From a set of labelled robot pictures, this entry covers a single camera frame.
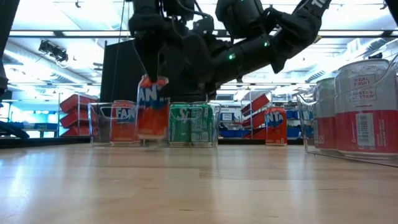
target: fanta can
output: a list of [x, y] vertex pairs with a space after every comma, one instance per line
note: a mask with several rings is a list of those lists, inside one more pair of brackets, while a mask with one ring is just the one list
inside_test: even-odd
[[287, 117], [282, 107], [272, 107], [266, 111], [266, 144], [287, 145]]
[[138, 84], [136, 131], [139, 139], [165, 139], [169, 127], [168, 98], [160, 97], [159, 90], [168, 83], [165, 77], [158, 77], [151, 83], [142, 76]]
[[111, 109], [111, 143], [137, 141], [136, 106], [134, 102], [115, 100]]

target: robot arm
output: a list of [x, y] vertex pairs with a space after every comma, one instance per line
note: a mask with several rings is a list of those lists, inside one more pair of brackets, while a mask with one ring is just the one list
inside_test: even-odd
[[[286, 60], [314, 43], [330, 2], [301, 0], [288, 14], [272, 7], [264, 10], [260, 0], [219, 0], [216, 16], [231, 36], [228, 42], [216, 39], [213, 18], [202, 12], [194, 29], [186, 29], [186, 21], [193, 18], [193, 0], [133, 0], [130, 30], [139, 36], [139, 56], [152, 54], [151, 63], [142, 61], [151, 70], [151, 80], [159, 74], [169, 78], [162, 94], [173, 98], [199, 91], [211, 98], [222, 84], [267, 65], [279, 73]], [[233, 39], [244, 40], [234, 44]], [[159, 65], [154, 68], [156, 55]]]

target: clear plastic container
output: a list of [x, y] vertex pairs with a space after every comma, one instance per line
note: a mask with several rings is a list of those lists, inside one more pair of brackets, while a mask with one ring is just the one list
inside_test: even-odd
[[217, 103], [172, 103], [166, 146], [216, 148], [220, 111]]
[[139, 147], [143, 142], [135, 135], [135, 103], [88, 104], [89, 129], [93, 147]]
[[298, 95], [305, 150], [398, 166], [397, 68], [398, 56], [350, 63], [327, 86], [334, 95]]

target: wooden floor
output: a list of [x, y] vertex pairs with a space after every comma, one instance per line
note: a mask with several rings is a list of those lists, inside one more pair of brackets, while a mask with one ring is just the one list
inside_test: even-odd
[[398, 169], [302, 147], [0, 151], [0, 223], [396, 224]]

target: red shelf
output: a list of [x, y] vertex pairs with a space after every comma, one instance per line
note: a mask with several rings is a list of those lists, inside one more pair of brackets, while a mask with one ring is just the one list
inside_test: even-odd
[[[77, 125], [79, 114], [77, 110], [70, 112], [68, 115], [63, 117], [60, 122], [64, 128], [69, 128], [70, 126]], [[80, 112], [80, 124], [88, 124], [88, 113], [87, 111]]]
[[72, 96], [69, 96], [69, 98], [67, 98], [60, 104], [62, 112], [70, 113], [73, 110], [77, 110], [79, 104], [79, 97], [80, 97], [80, 110], [87, 111], [87, 104], [97, 102], [96, 98], [88, 96], [78, 96], [74, 94]]
[[[253, 100], [251, 102], [251, 109], [253, 112], [261, 109], [265, 105], [269, 103], [269, 100], [265, 94], [262, 94], [261, 96], [257, 97], [257, 99]], [[243, 109], [241, 109], [242, 115], [243, 116], [249, 116], [250, 115], [250, 103], [246, 105]]]
[[[253, 139], [263, 139], [264, 142], [266, 140], [266, 129], [265, 128], [257, 128], [253, 129]], [[244, 139], [251, 139], [251, 133], [245, 135]]]
[[[262, 124], [266, 123], [266, 111], [261, 111], [260, 113], [255, 114], [253, 117], [253, 128], [258, 128]], [[244, 120], [242, 122], [243, 127], [248, 127], [251, 125], [250, 118]]]
[[76, 137], [76, 136], [89, 136], [90, 129], [88, 126], [80, 126], [80, 133], [77, 126], [72, 126], [69, 128], [68, 131], [62, 134], [62, 137]]

